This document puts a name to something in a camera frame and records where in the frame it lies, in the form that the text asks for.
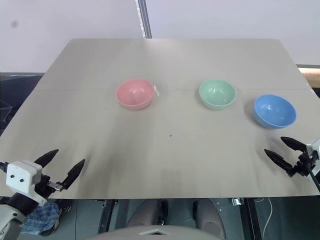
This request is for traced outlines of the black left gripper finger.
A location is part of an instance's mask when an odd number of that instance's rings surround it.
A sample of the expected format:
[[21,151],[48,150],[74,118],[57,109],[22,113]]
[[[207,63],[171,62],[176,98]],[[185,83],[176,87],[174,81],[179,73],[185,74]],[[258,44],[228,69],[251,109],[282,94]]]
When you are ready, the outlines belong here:
[[67,190],[72,183],[78,178],[85,164],[85,159],[82,159],[67,173],[67,177],[61,182],[64,190]]
[[45,153],[44,155],[42,155],[41,157],[39,157],[37,160],[35,160],[34,163],[44,168],[53,160],[53,158],[58,153],[58,151],[59,151],[58,149],[51,150]]

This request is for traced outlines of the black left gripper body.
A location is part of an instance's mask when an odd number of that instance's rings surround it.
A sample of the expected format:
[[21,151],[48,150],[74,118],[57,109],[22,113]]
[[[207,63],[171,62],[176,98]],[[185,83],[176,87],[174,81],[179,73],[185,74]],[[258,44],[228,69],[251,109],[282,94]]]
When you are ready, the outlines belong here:
[[49,176],[42,174],[40,182],[35,185],[34,189],[41,197],[48,199],[51,194],[56,191],[61,192],[64,187],[59,182],[51,182]]

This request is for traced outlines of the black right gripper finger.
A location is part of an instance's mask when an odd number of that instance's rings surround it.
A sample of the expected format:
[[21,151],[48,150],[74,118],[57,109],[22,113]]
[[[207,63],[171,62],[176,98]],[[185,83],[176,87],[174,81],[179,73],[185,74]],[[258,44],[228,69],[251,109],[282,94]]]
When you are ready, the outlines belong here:
[[301,152],[307,151],[307,146],[304,143],[302,143],[294,138],[287,137],[287,136],[281,136],[280,139],[284,142],[284,144],[286,146],[288,146],[292,150],[301,151]]
[[273,163],[275,163],[278,167],[285,170],[287,173],[292,170],[293,166],[290,163],[286,162],[284,158],[279,154],[277,154],[276,152],[268,149],[264,149],[264,152],[271,159]]

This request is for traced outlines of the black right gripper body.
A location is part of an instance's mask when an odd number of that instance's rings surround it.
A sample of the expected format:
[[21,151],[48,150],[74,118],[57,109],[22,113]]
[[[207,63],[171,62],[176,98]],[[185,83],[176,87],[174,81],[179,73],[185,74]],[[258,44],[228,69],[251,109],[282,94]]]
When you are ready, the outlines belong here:
[[309,155],[307,152],[303,152],[299,157],[296,164],[287,171],[287,174],[292,177],[296,173],[300,174],[301,176],[307,177],[310,172],[315,167],[316,163],[316,153],[313,152]]

